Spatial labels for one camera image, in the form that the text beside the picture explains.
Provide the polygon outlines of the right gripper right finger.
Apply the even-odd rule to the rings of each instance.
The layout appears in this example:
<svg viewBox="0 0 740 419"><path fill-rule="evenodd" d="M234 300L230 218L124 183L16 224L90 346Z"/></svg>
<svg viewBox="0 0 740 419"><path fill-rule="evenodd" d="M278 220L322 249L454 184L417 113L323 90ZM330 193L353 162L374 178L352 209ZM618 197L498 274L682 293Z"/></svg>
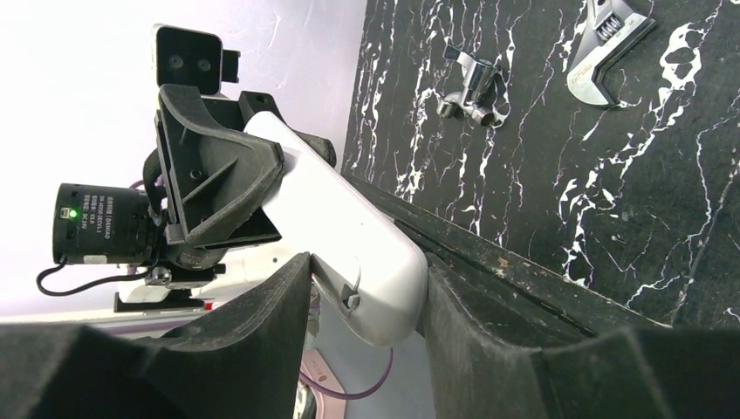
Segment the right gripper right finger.
<svg viewBox="0 0 740 419"><path fill-rule="evenodd" d="M594 337L479 292L430 259L422 317L440 418L736 418L736 330Z"/></svg>

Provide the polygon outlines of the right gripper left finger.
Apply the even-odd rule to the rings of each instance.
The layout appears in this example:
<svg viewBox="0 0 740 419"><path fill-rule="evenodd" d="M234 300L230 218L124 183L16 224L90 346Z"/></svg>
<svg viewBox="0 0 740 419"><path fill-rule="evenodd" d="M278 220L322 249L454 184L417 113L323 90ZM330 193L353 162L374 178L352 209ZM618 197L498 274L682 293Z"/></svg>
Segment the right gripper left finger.
<svg viewBox="0 0 740 419"><path fill-rule="evenodd" d="M82 324L1 329L4 418L290 418L312 287L299 253L160 338Z"/></svg>

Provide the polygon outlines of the white remote control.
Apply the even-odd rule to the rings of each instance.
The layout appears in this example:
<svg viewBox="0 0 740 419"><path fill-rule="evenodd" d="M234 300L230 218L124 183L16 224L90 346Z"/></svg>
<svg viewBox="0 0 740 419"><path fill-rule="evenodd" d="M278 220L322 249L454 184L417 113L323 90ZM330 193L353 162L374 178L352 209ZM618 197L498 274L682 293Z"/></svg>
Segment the white remote control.
<svg viewBox="0 0 740 419"><path fill-rule="evenodd" d="M346 325L367 344L391 347L416 328L427 295L422 250L335 169L292 169L290 129L274 113L253 116L244 129L278 143L284 176L262 209L290 247L349 253L360 261L358 304Z"/></svg>

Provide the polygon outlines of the white battery cover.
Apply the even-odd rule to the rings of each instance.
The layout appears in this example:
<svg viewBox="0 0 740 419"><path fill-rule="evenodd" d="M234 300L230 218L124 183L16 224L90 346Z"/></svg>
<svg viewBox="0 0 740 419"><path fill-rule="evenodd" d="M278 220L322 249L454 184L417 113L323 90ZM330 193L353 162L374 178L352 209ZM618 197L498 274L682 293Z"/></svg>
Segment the white battery cover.
<svg viewBox="0 0 740 419"><path fill-rule="evenodd" d="M358 304L351 298L359 295L360 261L349 253L312 253L312 275L319 289L329 298L340 317L348 320Z"/></svg>

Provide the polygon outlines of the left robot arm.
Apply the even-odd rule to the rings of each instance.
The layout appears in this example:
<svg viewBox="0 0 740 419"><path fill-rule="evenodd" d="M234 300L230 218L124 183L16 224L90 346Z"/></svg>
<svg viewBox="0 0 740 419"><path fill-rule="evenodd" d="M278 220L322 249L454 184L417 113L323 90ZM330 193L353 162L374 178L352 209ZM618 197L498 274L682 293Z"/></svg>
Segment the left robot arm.
<svg viewBox="0 0 740 419"><path fill-rule="evenodd" d="M280 239L261 204L282 177L282 150L244 131L278 107L266 93L218 99L173 84L158 101L156 147L139 186L60 185L53 268L124 265L117 281L164 291L155 306L199 306L187 291L223 275L228 251Z"/></svg>

